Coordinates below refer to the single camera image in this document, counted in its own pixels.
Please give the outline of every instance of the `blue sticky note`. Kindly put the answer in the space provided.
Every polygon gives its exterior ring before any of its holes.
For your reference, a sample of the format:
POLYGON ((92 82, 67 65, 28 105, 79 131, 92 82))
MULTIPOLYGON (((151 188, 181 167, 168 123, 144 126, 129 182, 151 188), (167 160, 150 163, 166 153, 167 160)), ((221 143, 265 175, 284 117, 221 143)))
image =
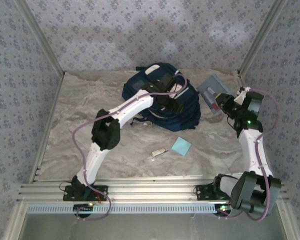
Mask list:
POLYGON ((181 137, 178 137, 178 139, 175 141, 171 149, 177 152, 178 154, 185 156, 190 147, 191 147, 190 142, 184 140, 181 137))

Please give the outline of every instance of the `backpack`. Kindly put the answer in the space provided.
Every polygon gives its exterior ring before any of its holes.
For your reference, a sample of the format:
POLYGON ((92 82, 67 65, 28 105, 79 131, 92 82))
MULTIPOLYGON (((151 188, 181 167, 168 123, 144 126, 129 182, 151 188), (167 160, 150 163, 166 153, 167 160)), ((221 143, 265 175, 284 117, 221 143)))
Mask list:
MULTIPOLYGON (((157 82, 167 74, 173 76, 181 73, 171 64, 162 62, 154 63, 149 67, 137 67, 136 70, 140 71, 123 86, 122 97, 124 100, 133 97, 145 84, 157 82)), ((184 78, 181 76, 175 77, 175 81, 179 86, 175 84, 170 90, 171 92, 176 92, 178 90, 177 87, 181 89, 185 83, 184 78)), ((189 83, 189 80, 187 79, 185 90, 177 95, 170 95, 170 97, 177 99, 183 104, 183 109, 180 113, 171 112, 154 101, 151 107, 139 113, 143 118, 133 118, 131 125, 134 120, 137 120, 139 122, 150 121, 172 132, 195 129, 201 116, 199 93, 189 83)))

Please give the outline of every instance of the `wall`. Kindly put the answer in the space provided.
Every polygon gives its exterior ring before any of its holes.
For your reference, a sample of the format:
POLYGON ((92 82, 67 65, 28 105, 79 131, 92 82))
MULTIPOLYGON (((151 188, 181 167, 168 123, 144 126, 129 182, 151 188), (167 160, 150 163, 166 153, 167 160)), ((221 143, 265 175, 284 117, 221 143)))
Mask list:
POLYGON ((59 82, 13 0, 0 0, 0 238, 59 82))
MULTIPOLYGON (((280 105, 276 131, 266 138, 266 148, 276 176, 288 187, 300 225, 300 0, 288 0, 252 67, 246 85, 271 90, 280 105)), ((263 102, 260 119, 269 129, 275 107, 263 102)))
POLYGON ((238 69, 273 0, 28 0, 66 72, 238 69))

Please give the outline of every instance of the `white cable tray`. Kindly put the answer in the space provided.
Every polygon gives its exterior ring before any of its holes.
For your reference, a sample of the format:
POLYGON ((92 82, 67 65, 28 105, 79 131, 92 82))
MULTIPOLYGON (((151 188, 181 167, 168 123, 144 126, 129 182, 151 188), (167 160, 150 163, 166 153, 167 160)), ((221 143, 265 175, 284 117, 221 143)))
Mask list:
MULTIPOLYGON (((27 214, 73 214, 73 204, 29 204, 27 214)), ((93 206, 89 214, 104 214, 109 204, 93 206)), ((214 204, 184 203, 184 204, 113 204, 111 214, 213 214, 214 204)))

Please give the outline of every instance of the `gray marble floor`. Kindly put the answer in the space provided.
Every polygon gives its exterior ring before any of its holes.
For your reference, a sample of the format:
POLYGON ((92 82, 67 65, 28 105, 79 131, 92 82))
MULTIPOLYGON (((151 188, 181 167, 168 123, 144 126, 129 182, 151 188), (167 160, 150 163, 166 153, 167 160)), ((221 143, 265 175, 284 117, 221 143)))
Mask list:
MULTIPOLYGON (((231 74, 212 69, 183 69, 193 86, 217 74, 233 92, 238 85, 231 74)), ((81 168, 82 159, 72 142, 72 132, 93 119, 101 108, 109 110, 124 100, 124 83, 135 71, 104 71, 66 73, 57 100, 52 128, 43 157, 38 180, 71 179, 81 168)), ((243 171, 243 155, 236 133, 220 112, 213 115, 200 97, 201 119, 195 130, 170 132, 150 123, 126 124, 121 141, 103 161, 96 178, 159 177, 215 175, 243 171), (152 161, 150 153, 171 148, 178 137, 192 144, 185 157, 169 151, 152 161)), ((76 135, 79 145, 88 154, 91 126, 76 135)))

